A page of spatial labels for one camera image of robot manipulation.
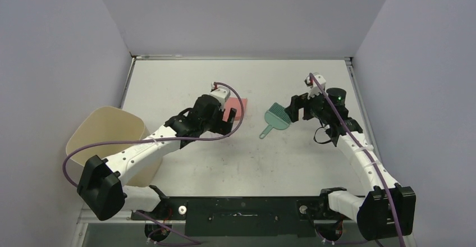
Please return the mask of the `pink plastic dustpan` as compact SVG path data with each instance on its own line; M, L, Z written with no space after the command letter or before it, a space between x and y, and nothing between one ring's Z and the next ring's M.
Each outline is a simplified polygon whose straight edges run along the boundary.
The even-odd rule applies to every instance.
M241 120L241 118L244 114L244 111L246 111L246 106L247 106L248 99L247 98L242 98L241 100L242 100L242 103L243 103L243 109L241 109L240 101L239 101L238 98L230 97L226 101L225 111L224 111L224 114L223 114L223 120L224 121L228 120L231 109L236 110L234 121Z

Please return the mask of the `green hand brush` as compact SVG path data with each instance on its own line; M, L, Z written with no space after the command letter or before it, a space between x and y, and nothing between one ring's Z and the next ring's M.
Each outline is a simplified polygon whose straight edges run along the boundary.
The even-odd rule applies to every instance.
M285 108L276 102L265 112L264 120L267 127L260 133L260 139L264 139L272 130L286 130L291 125L291 119Z

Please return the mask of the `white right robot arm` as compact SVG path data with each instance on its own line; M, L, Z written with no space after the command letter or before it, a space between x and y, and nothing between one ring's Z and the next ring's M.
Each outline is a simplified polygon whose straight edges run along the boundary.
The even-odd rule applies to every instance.
M349 116L345 106L346 91L329 88L326 94L295 95L285 112L291 122L300 119L317 119L325 129L331 143L339 149L358 177L365 196L357 196L344 187L333 187L321 191L317 203L318 213L332 218L340 213L353 220L366 240L380 240L413 232L416 194L409 186L402 186L384 168L367 142L357 120Z

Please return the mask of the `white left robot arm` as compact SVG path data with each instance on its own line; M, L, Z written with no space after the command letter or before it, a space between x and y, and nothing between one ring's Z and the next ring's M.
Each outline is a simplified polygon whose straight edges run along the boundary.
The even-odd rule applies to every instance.
M77 193L93 211L97 219L105 221L124 208L146 211L153 219L167 213L167 203L161 200L157 187L129 186L128 182L143 169L163 156L184 148L194 141L202 141L206 132L219 139L234 133L236 110L230 110L223 120L230 91L217 88L200 96L192 108L171 117L147 139L127 141L129 148L100 158L90 157L77 184Z

